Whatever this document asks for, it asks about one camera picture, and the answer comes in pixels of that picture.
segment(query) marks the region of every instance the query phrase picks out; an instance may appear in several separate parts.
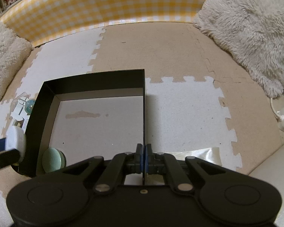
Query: checkered tablecloth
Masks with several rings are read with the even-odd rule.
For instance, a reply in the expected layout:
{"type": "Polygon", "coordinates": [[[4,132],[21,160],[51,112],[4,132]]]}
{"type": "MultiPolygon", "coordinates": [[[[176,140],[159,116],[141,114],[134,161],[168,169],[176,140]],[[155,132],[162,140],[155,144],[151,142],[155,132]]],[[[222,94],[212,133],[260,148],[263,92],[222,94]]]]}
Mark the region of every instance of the checkered tablecloth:
{"type": "Polygon", "coordinates": [[[205,0],[22,0],[0,20],[34,46],[106,25],[191,22],[205,0]]]}

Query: green round lid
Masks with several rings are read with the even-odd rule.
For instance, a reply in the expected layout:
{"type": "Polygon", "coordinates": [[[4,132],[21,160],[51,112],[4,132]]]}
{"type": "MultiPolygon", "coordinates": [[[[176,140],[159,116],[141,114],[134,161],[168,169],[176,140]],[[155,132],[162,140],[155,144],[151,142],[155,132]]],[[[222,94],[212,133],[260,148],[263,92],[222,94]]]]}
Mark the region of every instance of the green round lid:
{"type": "Polygon", "coordinates": [[[46,173],[50,173],[65,167],[64,154],[55,148],[47,149],[42,156],[42,166],[46,173]]]}

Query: yellow checkered fabric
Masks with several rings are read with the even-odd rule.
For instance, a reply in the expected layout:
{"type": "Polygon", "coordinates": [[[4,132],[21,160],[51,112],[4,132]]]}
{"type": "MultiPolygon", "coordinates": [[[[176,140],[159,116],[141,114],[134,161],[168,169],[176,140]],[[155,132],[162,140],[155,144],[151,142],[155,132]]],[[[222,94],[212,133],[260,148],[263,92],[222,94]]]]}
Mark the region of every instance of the yellow checkered fabric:
{"type": "Polygon", "coordinates": [[[205,0],[22,0],[0,20],[34,46],[106,25],[191,22],[205,0]]]}

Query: white fur cushion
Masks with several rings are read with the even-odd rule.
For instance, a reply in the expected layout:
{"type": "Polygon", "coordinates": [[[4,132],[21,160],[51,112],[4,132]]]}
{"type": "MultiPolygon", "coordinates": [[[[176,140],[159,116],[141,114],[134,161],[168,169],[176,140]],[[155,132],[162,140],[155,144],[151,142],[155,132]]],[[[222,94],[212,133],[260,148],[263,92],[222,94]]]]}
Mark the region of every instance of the white fur cushion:
{"type": "Polygon", "coordinates": [[[193,23],[244,66],[268,97],[284,89],[284,0],[206,0],[193,23]]]}
{"type": "Polygon", "coordinates": [[[31,50],[30,42],[18,37],[0,21],[0,100],[31,50]]]}

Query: screw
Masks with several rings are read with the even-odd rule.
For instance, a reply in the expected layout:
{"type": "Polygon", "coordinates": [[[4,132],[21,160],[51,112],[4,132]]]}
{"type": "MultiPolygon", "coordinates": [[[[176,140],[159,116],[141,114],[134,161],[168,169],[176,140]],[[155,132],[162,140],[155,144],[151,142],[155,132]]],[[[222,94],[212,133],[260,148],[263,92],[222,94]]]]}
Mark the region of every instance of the screw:
{"type": "Polygon", "coordinates": [[[180,183],[178,189],[181,191],[190,191],[193,189],[193,186],[190,183],[180,183]]]}
{"type": "Polygon", "coordinates": [[[147,193],[148,193],[148,190],[147,190],[147,189],[141,189],[141,190],[140,190],[140,194],[145,195],[145,194],[147,194],[147,193]]]}
{"type": "Polygon", "coordinates": [[[107,192],[109,191],[111,188],[108,184],[102,183],[102,184],[98,184],[95,187],[95,190],[99,191],[99,192],[107,192]]]}
{"type": "Polygon", "coordinates": [[[94,159],[103,159],[102,156],[94,156],[93,158],[94,158],[94,159]]]}

